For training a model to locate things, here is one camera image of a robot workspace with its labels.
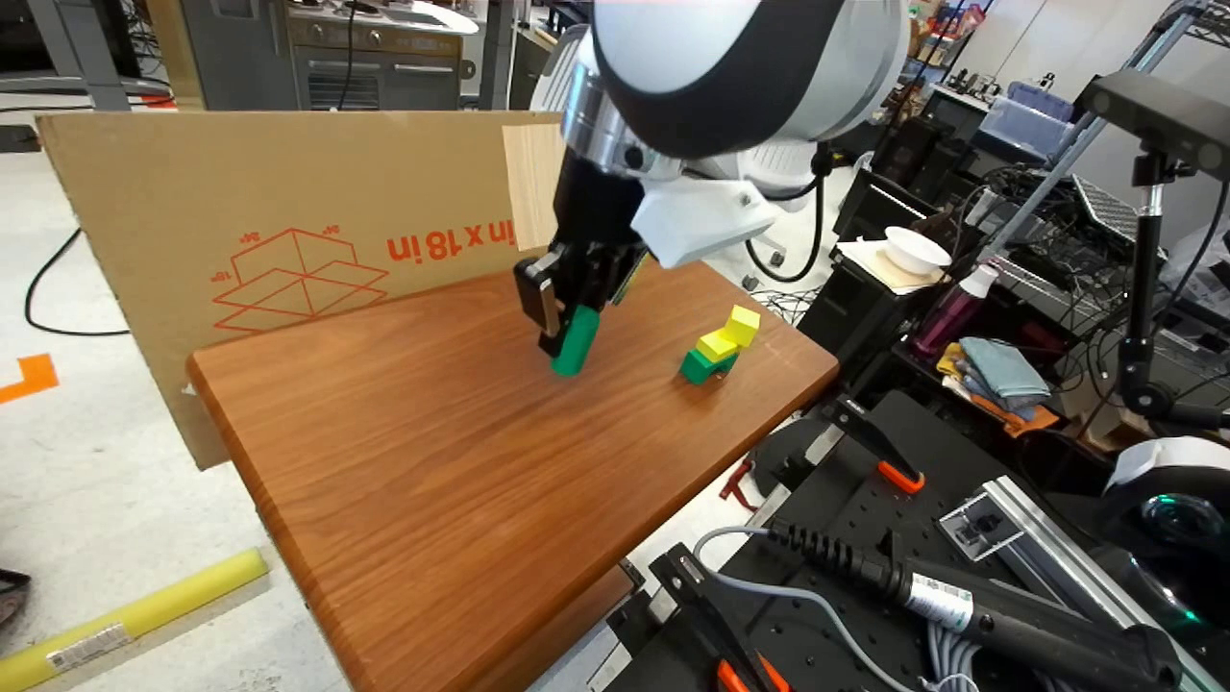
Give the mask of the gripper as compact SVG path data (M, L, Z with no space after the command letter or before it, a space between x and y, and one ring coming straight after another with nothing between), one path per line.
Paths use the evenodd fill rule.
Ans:
M561 354L573 316L561 251L585 250L576 304L603 311L606 304L624 301L633 272L649 252L631 227L641 202L638 179L610 175L581 154L565 152L554 193L551 250L558 253L531 256L513 267L522 312L538 324L538 345L549 358Z

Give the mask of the green cylinder block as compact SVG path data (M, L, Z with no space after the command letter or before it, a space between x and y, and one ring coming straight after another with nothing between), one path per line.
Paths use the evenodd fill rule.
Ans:
M558 354L551 360L558 377L572 379L583 371L590 347L601 327L601 313L581 304L573 313L568 329L558 345Z

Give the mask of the light wooden board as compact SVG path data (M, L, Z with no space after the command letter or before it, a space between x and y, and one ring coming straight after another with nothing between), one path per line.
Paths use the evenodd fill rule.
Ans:
M504 156L518 250L544 250L557 231L554 197L565 159L558 124L504 127Z

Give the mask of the red clamp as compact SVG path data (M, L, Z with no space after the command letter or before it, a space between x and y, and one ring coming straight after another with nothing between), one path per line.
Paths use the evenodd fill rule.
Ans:
M754 460L743 456L720 486L720 499L734 503L747 513L759 511L763 504L763 492L754 478Z

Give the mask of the black box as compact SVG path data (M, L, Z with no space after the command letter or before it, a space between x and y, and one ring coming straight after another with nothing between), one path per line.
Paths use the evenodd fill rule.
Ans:
M827 277L797 329L839 363L838 385L855 385L900 339L943 280L940 268L915 275L888 258L887 241L839 242Z

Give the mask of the grey toy kitchen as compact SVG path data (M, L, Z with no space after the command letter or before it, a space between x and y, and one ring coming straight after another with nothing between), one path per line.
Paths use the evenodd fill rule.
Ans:
M478 22L430 0L180 0L213 111L451 111Z

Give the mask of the brown cardboard sheet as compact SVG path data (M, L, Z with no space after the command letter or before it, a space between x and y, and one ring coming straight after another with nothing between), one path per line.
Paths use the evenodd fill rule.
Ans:
M504 132L558 114L73 112L37 135L199 470L230 458L193 352L523 257Z

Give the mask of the white bowl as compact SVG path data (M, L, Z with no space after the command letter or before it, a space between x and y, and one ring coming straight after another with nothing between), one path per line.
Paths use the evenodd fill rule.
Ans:
M947 270L952 262L948 250L932 238L908 227L884 229L884 254L897 268L915 277L927 277L935 270Z

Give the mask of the black and orange clamp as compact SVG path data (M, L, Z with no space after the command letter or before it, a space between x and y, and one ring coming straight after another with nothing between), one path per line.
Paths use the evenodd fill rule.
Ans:
M918 495L922 490L926 477L895 446L887 434L870 419L870 412L847 395L839 395L829 403L822 404L827 420L852 441L860 442L875 456L875 470L895 490L907 497Z
M649 569L676 605L704 651L711 653L716 692L795 692L795 687L729 622L717 600L720 583L681 545L651 560Z

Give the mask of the purple bottle with white cap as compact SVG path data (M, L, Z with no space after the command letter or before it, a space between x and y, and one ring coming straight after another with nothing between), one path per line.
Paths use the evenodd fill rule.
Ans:
M958 336L972 316L980 310L990 288L998 281L1000 270L990 263L975 265L970 275L958 281L940 299L934 311L918 327L909 342L911 354L922 359L935 359Z

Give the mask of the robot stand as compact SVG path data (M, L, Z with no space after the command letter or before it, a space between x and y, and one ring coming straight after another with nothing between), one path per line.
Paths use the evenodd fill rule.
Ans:
M1009 476L1084 549L1124 549L1230 627L1230 486L1208 461L1157 468L1102 501L1038 494L900 391L870 411L926 477L907 497L843 438L763 529L712 531L690 549L721 608L795 692L1181 692L1167 631L1089 619L1032 594L1000 560L966 560L936 525ZM601 692L716 692L711 653L672 608L615 616L629 665Z

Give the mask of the pile of cloths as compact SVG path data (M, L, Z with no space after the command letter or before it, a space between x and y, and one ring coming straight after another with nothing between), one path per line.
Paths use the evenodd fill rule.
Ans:
M1060 422L1046 407L1050 385L1009 343L962 337L946 345L936 371L946 388L993 415L1011 438L1053 429Z

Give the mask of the clear plastic bin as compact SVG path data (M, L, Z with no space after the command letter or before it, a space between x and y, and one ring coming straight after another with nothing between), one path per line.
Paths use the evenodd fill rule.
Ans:
M1071 101L1044 87L1014 82L990 104L978 132L1034 159L1050 159L1073 130L1074 112Z

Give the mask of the aluminium profile bar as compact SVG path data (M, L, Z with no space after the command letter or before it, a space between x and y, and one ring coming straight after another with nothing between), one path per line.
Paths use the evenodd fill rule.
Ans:
M1032 594L1089 619L1167 631L1183 665L1181 692L1230 692L1230 634L1124 549L1084 549L1009 476L984 482L937 517L969 562L1000 560Z

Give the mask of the yellow foam tube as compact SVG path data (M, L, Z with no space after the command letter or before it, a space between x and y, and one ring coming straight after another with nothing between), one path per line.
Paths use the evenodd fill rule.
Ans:
M62 634L0 658L0 692L27 692L224 599L269 570L260 549L215 562Z

